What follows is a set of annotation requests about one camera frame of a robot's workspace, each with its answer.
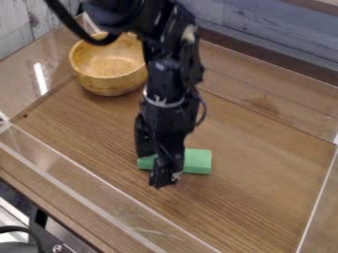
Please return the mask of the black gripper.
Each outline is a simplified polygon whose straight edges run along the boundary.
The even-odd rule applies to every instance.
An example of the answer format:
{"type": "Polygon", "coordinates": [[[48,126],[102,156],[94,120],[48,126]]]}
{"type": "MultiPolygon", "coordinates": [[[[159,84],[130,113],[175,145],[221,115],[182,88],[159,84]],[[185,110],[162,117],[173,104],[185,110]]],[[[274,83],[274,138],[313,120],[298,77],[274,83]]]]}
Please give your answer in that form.
{"type": "Polygon", "coordinates": [[[149,81],[135,119],[135,148],[139,158],[155,154],[150,185],[157,189],[177,183],[183,171],[185,139],[198,126],[201,97],[186,87],[173,60],[149,62],[149,81]]]}

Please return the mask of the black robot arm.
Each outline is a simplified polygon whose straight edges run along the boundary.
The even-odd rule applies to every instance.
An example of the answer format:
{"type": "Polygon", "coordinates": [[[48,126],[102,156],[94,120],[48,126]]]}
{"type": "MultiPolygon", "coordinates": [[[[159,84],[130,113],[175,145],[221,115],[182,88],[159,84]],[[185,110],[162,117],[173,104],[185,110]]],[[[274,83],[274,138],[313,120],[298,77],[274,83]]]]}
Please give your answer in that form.
{"type": "Polygon", "coordinates": [[[155,158],[150,185],[159,189],[182,175],[185,139],[206,117],[197,90],[205,67],[195,17],[178,0],[86,0],[85,11],[103,31],[133,33],[142,42],[149,79],[135,145],[141,158],[155,158]]]}

